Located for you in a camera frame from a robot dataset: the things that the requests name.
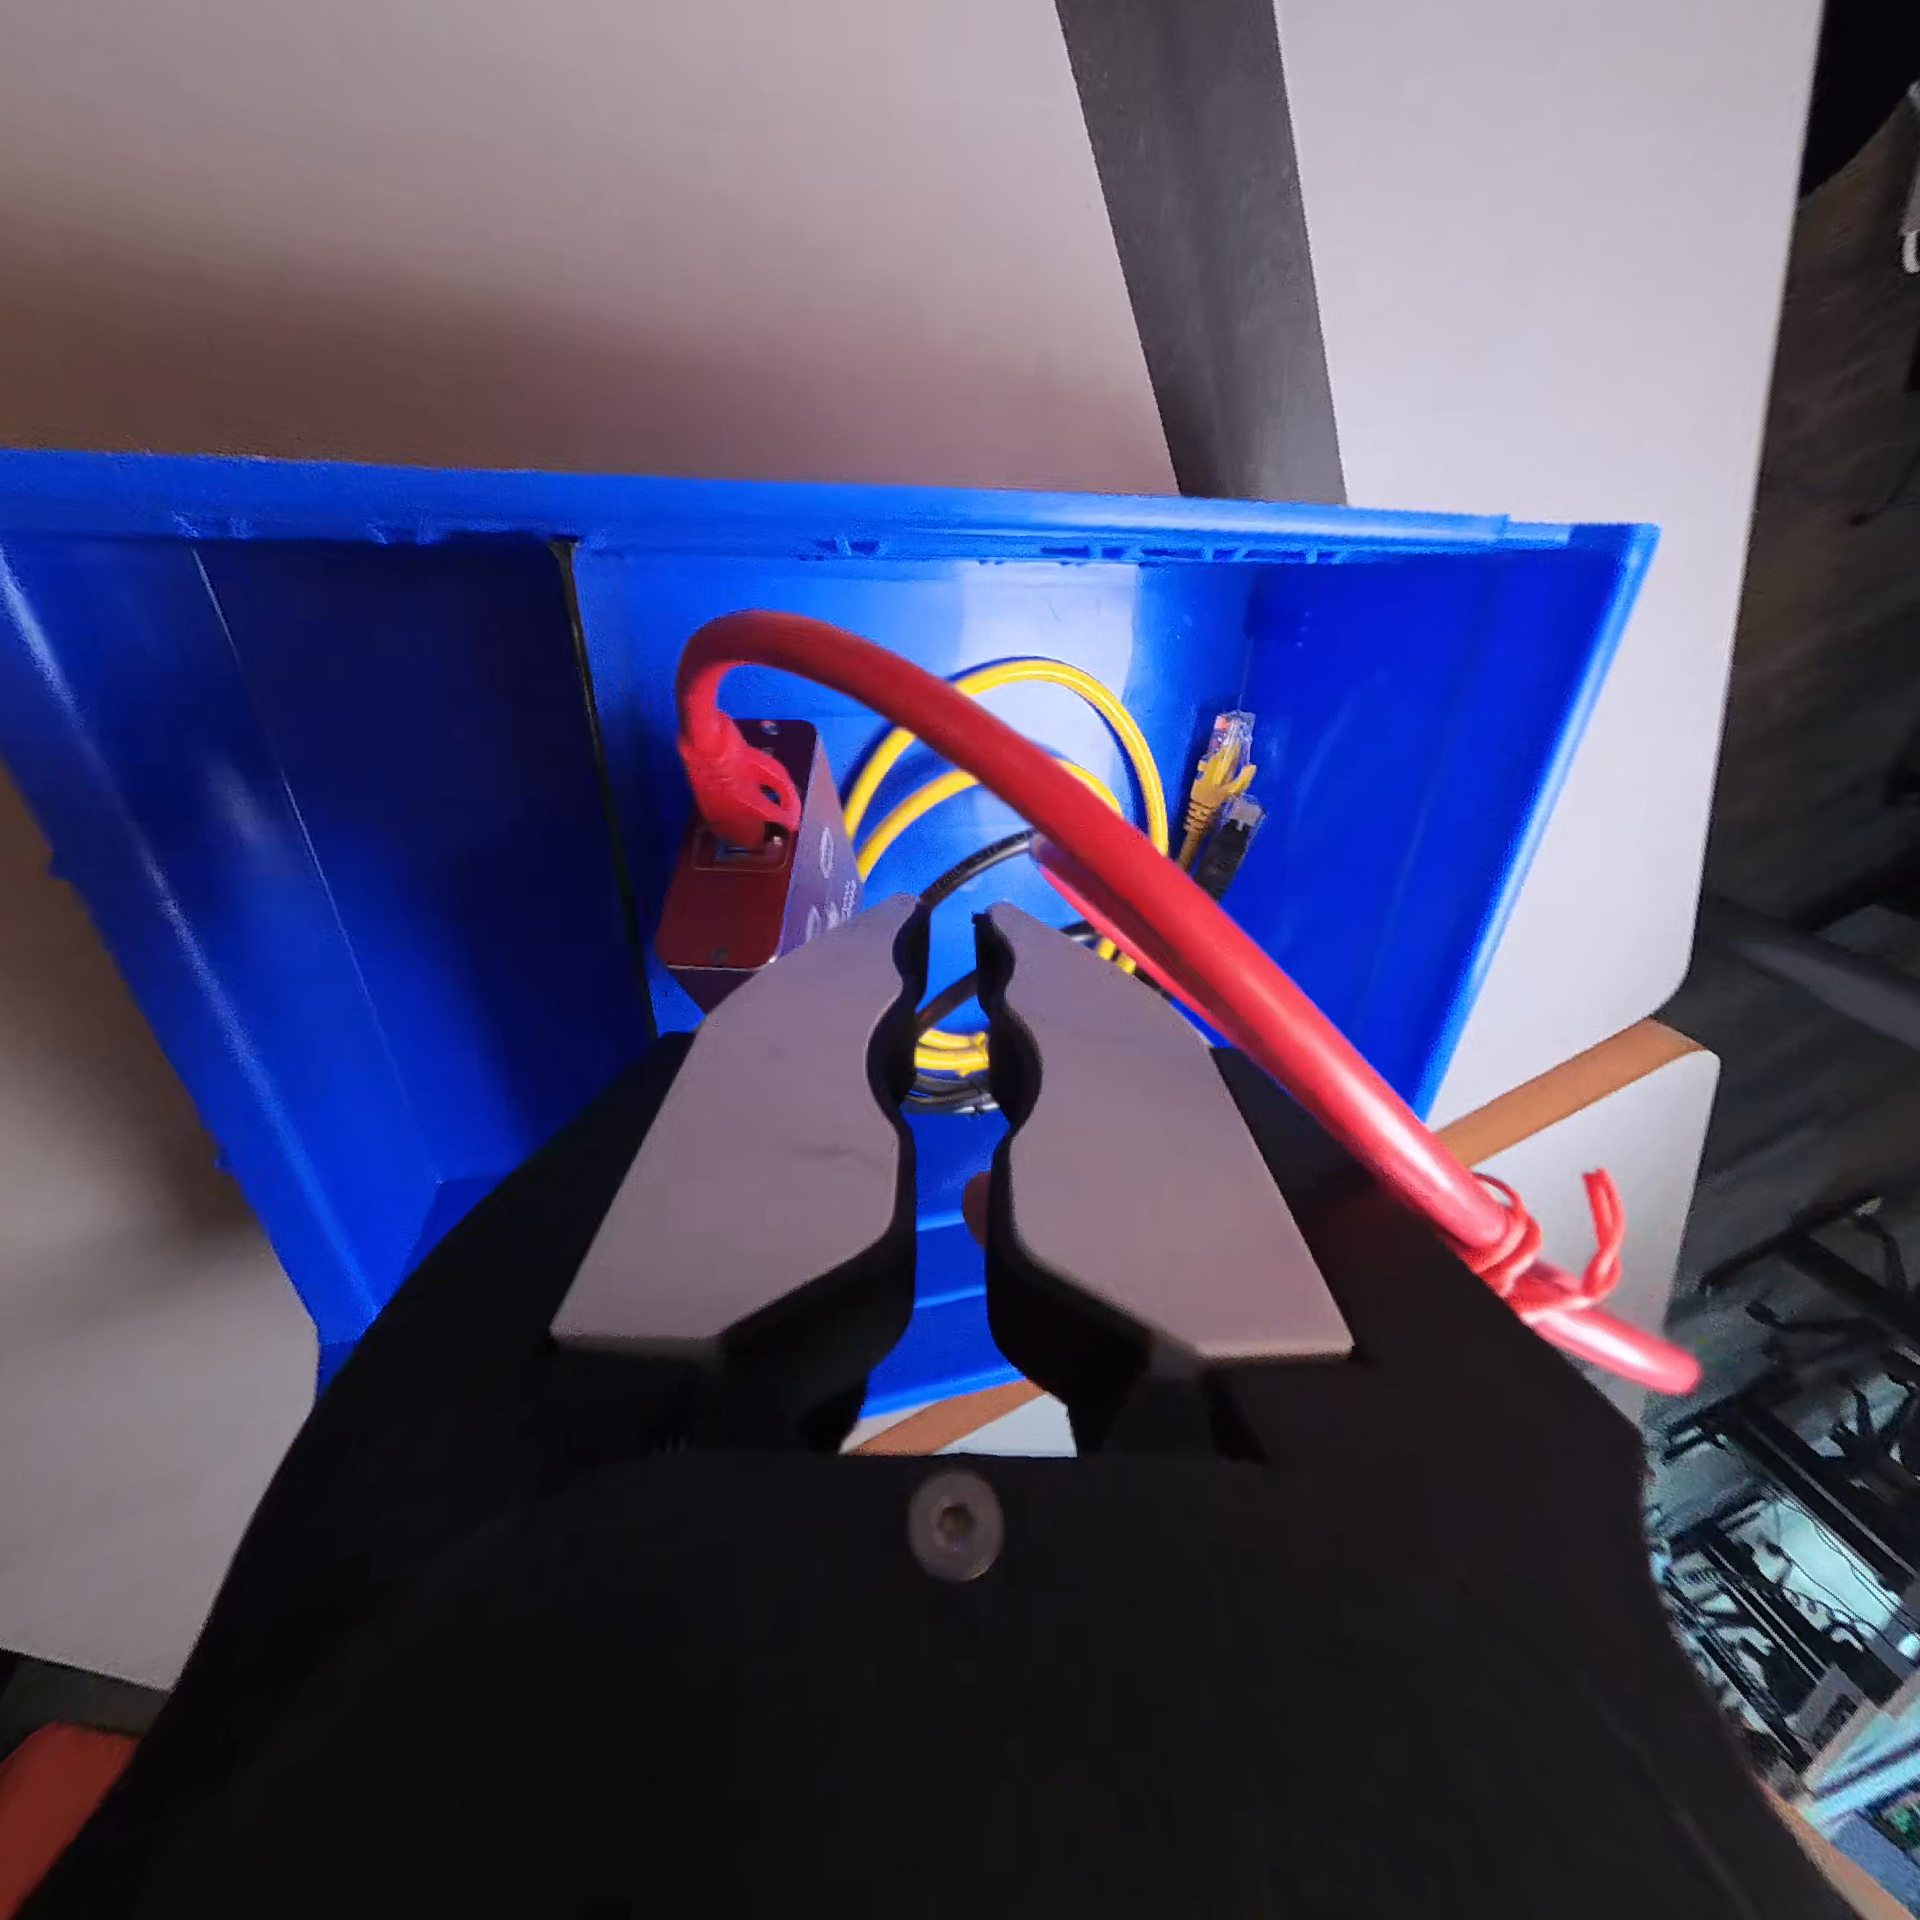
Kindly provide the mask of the cluttered storage rack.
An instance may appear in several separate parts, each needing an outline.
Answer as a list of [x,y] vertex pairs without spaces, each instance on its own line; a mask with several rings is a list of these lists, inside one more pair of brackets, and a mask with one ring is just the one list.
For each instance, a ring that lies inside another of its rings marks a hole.
[[1641,1412],[1668,1621],[1761,1782],[1912,1914],[1915,1207],[1796,1218],[1670,1333],[1700,1382]]

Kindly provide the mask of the dark grey strip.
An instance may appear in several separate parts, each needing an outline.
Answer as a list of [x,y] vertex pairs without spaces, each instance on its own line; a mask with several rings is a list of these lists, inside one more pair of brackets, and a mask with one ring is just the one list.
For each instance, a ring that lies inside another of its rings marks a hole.
[[1344,503],[1276,6],[1053,10],[1176,488]]

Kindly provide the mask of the red twist tie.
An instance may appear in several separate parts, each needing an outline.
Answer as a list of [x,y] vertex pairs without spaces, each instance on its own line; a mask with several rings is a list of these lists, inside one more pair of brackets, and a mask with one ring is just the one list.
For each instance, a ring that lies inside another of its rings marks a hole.
[[1495,1197],[1503,1222],[1495,1246],[1469,1260],[1472,1270],[1535,1331],[1590,1318],[1620,1278],[1625,1204],[1614,1174],[1604,1168],[1581,1174],[1593,1247],[1576,1278],[1545,1262],[1537,1221],[1510,1186],[1485,1173],[1473,1173],[1473,1181]]

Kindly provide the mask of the blue plastic bin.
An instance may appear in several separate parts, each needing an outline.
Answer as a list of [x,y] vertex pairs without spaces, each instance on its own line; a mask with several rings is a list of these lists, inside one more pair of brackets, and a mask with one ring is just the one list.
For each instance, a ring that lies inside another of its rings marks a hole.
[[644,762],[673,672],[819,618],[949,682],[1063,661],[1167,790],[1254,715],[1224,910],[1429,1114],[1657,548],[1644,524],[9,447],[5,762],[305,1307],[396,1286],[651,1044],[557,538]]

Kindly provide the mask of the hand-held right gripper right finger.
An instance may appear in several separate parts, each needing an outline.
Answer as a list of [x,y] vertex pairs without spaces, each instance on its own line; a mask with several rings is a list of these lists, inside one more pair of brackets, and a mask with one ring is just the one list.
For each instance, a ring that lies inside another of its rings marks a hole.
[[1215,1062],[1173,1006],[1022,907],[975,919],[998,1351],[1080,1454],[1256,1455],[1231,1384],[1353,1333]]

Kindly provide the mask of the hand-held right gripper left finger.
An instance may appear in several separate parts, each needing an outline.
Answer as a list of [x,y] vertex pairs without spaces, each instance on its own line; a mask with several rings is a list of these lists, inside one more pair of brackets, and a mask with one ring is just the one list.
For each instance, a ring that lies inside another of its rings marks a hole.
[[689,1035],[549,1333],[692,1397],[697,1434],[837,1446],[916,1302],[920,901],[772,962]]

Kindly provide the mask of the black bin divider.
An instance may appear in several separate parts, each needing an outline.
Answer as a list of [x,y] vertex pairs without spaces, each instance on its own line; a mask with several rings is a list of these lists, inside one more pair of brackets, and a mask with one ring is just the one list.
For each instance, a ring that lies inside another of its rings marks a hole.
[[592,554],[575,534],[557,538],[550,547],[559,566],[566,643],[582,699],[592,786],[607,834],[620,933],[633,972],[644,1037],[657,1039],[660,1015],[651,979],[656,848],[646,807],[651,798],[646,770],[641,759],[633,759],[622,682],[597,629],[598,586]]

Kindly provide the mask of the red ethernet splitter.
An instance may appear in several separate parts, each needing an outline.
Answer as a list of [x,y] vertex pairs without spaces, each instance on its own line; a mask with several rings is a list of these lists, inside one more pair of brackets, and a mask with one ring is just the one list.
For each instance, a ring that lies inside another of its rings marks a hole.
[[795,831],[757,851],[731,848],[702,822],[688,827],[656,928],[656,958],[704,1011],[787,954],[838,928],[862,907],[847,816],[813,725],[742,727],[795,780]]

